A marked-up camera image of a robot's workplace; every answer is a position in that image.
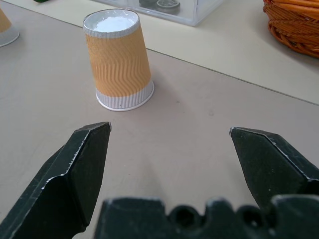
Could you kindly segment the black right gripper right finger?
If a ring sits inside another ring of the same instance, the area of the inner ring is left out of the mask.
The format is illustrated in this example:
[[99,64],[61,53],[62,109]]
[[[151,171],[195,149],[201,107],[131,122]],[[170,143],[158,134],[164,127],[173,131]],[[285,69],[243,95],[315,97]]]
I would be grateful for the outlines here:
[[318,195],[319,169],[280,135],[232,127],[230,137],[260,209],[276,195]]

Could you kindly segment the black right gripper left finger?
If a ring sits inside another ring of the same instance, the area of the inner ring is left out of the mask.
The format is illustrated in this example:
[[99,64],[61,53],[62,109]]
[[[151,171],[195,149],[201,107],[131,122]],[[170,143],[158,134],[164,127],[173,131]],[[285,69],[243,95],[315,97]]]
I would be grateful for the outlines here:
[[89,226],[101,189],[110,122],[75,130],[0,224],[2,239],[71,239]]

